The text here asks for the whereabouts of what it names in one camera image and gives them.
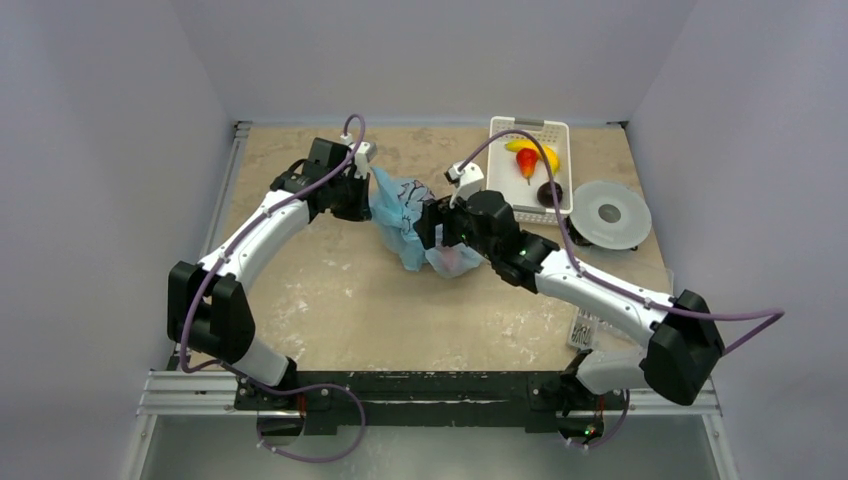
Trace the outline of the blue printed plastic bag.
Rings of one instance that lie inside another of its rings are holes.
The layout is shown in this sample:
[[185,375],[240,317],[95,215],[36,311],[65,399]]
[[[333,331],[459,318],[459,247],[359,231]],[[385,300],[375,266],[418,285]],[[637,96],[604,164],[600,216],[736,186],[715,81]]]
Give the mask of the blue printed plastic bag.
[[421,218],[424,202],[435,199],[428,186],[414,178],[394,178],[379,167],[372,168],[372,175],[376,182],[376,191],[369,198],[372,222],[386,248],[399,257],[406,270],[418,272],[429,265],[439,276],[450,279],[483,263],[480,254],[463,244],[423,246],[414,224]]

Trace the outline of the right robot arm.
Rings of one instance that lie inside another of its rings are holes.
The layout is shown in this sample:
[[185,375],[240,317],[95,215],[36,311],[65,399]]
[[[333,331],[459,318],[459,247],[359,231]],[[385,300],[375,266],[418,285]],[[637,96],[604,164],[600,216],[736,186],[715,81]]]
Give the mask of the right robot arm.
[[414,229],[423,246],[465,245],[506,283],[570,303],[614,326],[633,350],[580,352],[561,374],[564,399],[584,407],[613,390],[650,388],[677,405],[694,403],[725,347],[706,303],[686,291],[677,299],[644,290],[586,263],[575,264],[556,242],[524,230],[499,192],[427,200]]

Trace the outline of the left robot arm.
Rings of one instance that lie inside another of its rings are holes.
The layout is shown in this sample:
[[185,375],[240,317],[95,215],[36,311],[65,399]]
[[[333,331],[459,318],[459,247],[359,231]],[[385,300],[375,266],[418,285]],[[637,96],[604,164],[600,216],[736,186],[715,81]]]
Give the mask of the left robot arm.
[[272,408],[297,399],[297,366],[256,332],[247,295],[259,274],[296,233],[330,212],[351,222],[371,218],[369,164],[377,147],[343,135],[313,140],[306,158],[295,161],[270,184],[257,209],[222,245],[195,263],[178,262],[167,281],[168,337],[186,352],[210,356],[260,383]]

